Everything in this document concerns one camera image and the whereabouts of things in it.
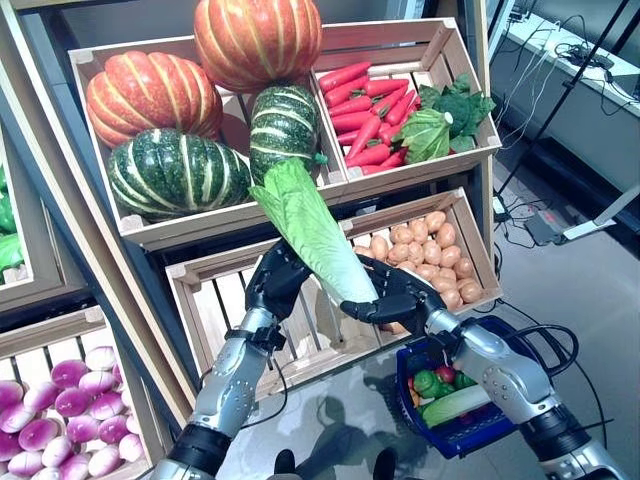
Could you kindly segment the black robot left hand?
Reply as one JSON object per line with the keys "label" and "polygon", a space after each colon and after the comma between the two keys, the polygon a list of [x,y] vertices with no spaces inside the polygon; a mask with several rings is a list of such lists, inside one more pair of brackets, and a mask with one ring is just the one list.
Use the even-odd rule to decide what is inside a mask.
{"label": "black robot left hand", "polygon": [[245,309],[262,308],[279,322],[287,319],[311,273],[287,241],[280,239],[256,267],[245,289]]}

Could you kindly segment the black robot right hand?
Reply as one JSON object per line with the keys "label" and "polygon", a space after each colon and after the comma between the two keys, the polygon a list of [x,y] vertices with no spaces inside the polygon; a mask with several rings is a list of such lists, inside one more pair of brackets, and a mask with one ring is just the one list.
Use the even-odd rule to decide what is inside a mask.
{"label": "black robot right hand", "polygon": [[372,302],[343,301],[340,309],[351,318],[376,325],[397,322],[412,335],[424,336],[430,315],[446,310],[440,294],[421,277],[369,257],[360,260],[378,298]]}

